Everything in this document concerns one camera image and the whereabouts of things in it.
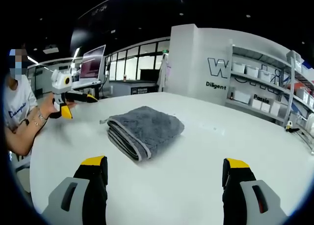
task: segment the white shelving unit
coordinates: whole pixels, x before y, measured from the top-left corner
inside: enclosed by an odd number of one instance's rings
[[[291,79],[294,82],[294,66],[289,64],[288,62],[286,62],[285,60],[282,60],[280,58],[277,58],[275,56],[272,56],[270,54],[267,54],[265,52],[261,52],[258,50],[254,50],[254,49],[248,49],[248,48],[244,48],[244,47],[239,47],[239,46],[235,46],[235,45],[231,45],[231,64],[233,62],[233,57],[241,57],[244,59],[248,59],[248,60],[252,60],[254,62],[258,62],[267,66],[273,66],[277,69],[281,70],[281,80],[279,81],[279,85],[275,85],[269,82],[265,82],[264,80],[261,80],[259,78],[254,78],[251,77],[249,75],[246,74],[242,74],[242,73],[237,73],[234,71],[231,71],[231,77],[238,77],[238,78],[243,78],[246,80],[249,80],[251,82],[255,82],[258,84],[262,84],[266,87],[269,87],[273,90],[277,90],[279,93],[279,101],[281,101],[281,98],[283,95],[286,95],[289,97],[288,99],[288,107],[285,113],[285,117],[284,118],[280,118],[278,116],[274,116],[270,113],[266,113],[260,110],[257,110],[247,104],[241,103],[241,102],[237,102],[234,100],[230,100],[227,99],[226,100],[226,104],[229,105],[235,105],[238,107],[242,107],[244,109],[253,111],[255,113],[259,113],[262,114],[264,116],[270,117],[272,119],[275,119],[279,122],[280,125],[285,126],[288,122],[288,118],[289,118],[289,114],[291,111],[291,106],[292,106],[292,102],[293,102],[293,92],[294,92],[294,83],[291,84],[291,89],[286,89],[283,87],[284,84],[284,73],[289,73],[291,76]]]
[[[272,115],[272,114],[270,114],[270,113],[266,113],[266,112],[263,112],[263,111],[261,111],[261,110],[257,110],[257,109],[255,109],[255,108],[253,108],[253,107],[251,107],[251,106],[249,106],[249,105],[247,105],[247,104],[245,104],[245,103],[241,103],[241,102],[239,102],[239,101],[227,99],[227,100],[226,100],[226,103],[228,103],[228,104],[230,104],[230,105],[234,105],[234,106],[239,106],[239,107],[245,108],[245,109],[247,109],[247,110],[250,110],[250,111],[253,111],[253,112],[262,114],[262,115],[264,115],[264,116],[273,118],[273,119],[275,119],[275,120],[277,120],[277,121],[279,121],[279,122],[281,122],[281,123],[284,122],[284,119],[283,119],[283,118],[280,118],[280,117],[278,117],[278,116],[274,116],[274,115]]]
[[[234,71],[231,71],[231,77],[243,78],[243,79],[249,80],[251,82],[262,84],[262,85],[264,85],[268,88],[271,88],[273,90],[279,91],[279,100],[281,100],[282,95],[288,96],[288,107],[287,107],[287,111],[285,114],[285,118],[280,118],[277,116],[273,116],[269,113],[265,113],[265,112],[256,110],[256,109],[252,108],[251,106],[246,105],[244,103],[240,103],[240,102],[233,101],[230,99],[226,100],[227,104],[236,105],[236,106],[242,107],[244,109],[248,109],[248,110],[254,111],[256,113],[271,117],[271,118],[281,122],[282,126],[285,126],[287,121],[288,121],[293,101],[297,101],[298,103],[302,104],[306,109],[308,109],[310,112],[314,113],[314,108],[312,108],[307,103],[305,103],[303,100],[301,100],[299,97],[294,95],[294,84],[295,84],[294,80],[295,80],[295,78],[299,82],[303,83],[311,91],[314,92],[313,82],[311,82],[308,78],[306,78],[302,73],[296,71],[294,63],[289,64],[287,61],[282,60],[280,58],[277,58],[275,56],[272,56],[270,54],[267,54],[265,52],[261,52],[261,51],[254,50],[254,49],[248,49],[248,48],[244,48],[244,47],[239,47],[239,46],[235,46],[235,45],[231,45],[231,52],[230,53],[231,53],[230,54],[231,64],[233,62],[233,57],[241,57],[244,59],[252,60],[254,62],[258,62],[258,63],[265,64],[265,65],[270,65],[270,66],[273,66],[275,68],[280,69],[282,78],[279,81],[279,85],[268,83],[268,82],[265,82],[261,79],[254,78],[254,77],[251,77],[249,75],[242,74],[242,73],[237,73]],[[287,73],[290,75],[290,78],[291,78],[290,89],[286,89],[283,87],[284,73]]]
[[[305,103],[301,98],[297,97],[296,95],[293,96],[293,99],[297,102],[301,103],[304,107],[306,107],[309,111],[314,113],[314,109],[310,107],[307,103]]]
[[[231,71],[231,76],[235,76],[235,77],[240,77],[240,78],[244,78],[244,79],[247,79],[247,80],[250,80],[250,81],[253,81],[255,83],[258,83],[258,84],[262,84],[262,85],[265,85],[267,87],[270,87],[274,90],[278,90],[278,91],[281,91],[285,94],[290,94],[290,90],[288,89],[285,89],[281,86],[277,86],[275,84],[272,84],[272,83],[269,83],[269,82],[265,82],[264,80],[262,79],[259,79],[259,78],[254,78],[252,76],[249,76],[249,75],[246,75],[246,74],[242,74],[242,73],[237,73],[237,72],[234,72],[234,71]]]

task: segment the white t-shirt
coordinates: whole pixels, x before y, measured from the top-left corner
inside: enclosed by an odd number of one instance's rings
[[[13,131],[27,117],[30,111],[37,106],[36,97],[31,90],[28,79],[21,75],[16,90],[5,87],[4,92],[4,122],[6,127]]]

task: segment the shelf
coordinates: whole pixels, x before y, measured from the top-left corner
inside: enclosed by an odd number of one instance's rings
[[[262,62],[262,63],[271,65],[279,69],[291,69],[292,68],[292,66],[288,62],[282,59],[279,59],[275,56],[272,56],[270,54],[260,52],[257,50],[237,47],[233,45],[233,54],[236,56],[243,57],[243,58],[249,58],[257,62]]]
[[[302,73],[294,70],[294,77],[301,83],[303,83],[306,87],[308,87],[311,91],[314,91],[314,84],[312,81],[304,77]]]
[[[252,77],[252,76],[249,76],[249,75],[246,75],[246,74],[242,74],[242,73],[237,73],[237,72],[235,72],[235,71],[231,71],[231,76],[237,76],[237,77],[240,77],[240,78],[244,78],[244,79],[247,79],[247,80],[251,80],[251,81],[254,81],[254,82],[256,82],[256,83],[259,83],[259,84],[263,84],[263,85],[265,85],[265,86],[268,86],[268,87],[270,87],[270,88],[272,88],[272,89],[274,89],[274,90],[279,90],[279,91],[281,91],[281,92],[283,92],[283,93],[285,93],[285,94],[290,95],[290,90],[285,89],[285,88],[283,88],[283,87],[281,87],[281,86],[277,86],[277,85],[275,85],[275,84],[266,82],[266,81],[264,81],[264,80],[262,80],[262,79],[259,79],[259,78],[254,78],[254,77]]]
[[[260,110],[257,110],[247,104],[244,104],[244,103],[241,103],[239,101],[234,101],[234,100],[230,100],[230,99],[227,99],[226,100],[226,103],[230,104],[230,105],[234,105],[234,106],[239,106],[239,107],[242,107],[242,108],[245,108],[247,110],[250,110],[250,111],[253,111],[253,112],[256,112],[256,113],[259,113],[259,114],[262,114],[262,115],[265,115],[267,117],[270,117],[270,118],[273,118],[277,121],[280,121],[280,122],[284,122],[284,119],[283,118],[280,118],[278,116],[274,116],[270,113],[266,113],[266,112],[263,112],[263,111],[260,111]]]
[[[310,111],[314,112],[314,109],[311,108],[307,103],[305,103],[300,97],[297,97],[296,95],[293,96],[293,99],[302,104],[304,107],[309,109]]]

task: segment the hand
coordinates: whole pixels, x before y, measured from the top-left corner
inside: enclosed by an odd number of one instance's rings
[[[77,105],[74,101],[65,101],[65,103],[70,109]]]
[[[53,106],[52,100],[54,95],[49,93],[48,96],[45,98],[41,106],[39,107],[40,113],[43,115],[45,119],[49,117],[51,113],[58,112],[55,107]]]

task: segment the laptop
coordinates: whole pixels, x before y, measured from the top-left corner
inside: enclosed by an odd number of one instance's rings
[[[82,88],[100,84],[100,67],[104,62],[104,52],[106,45],[97,47],[83,55],[82,66],[80,68],[79,80],[72,83],[72,89]]]

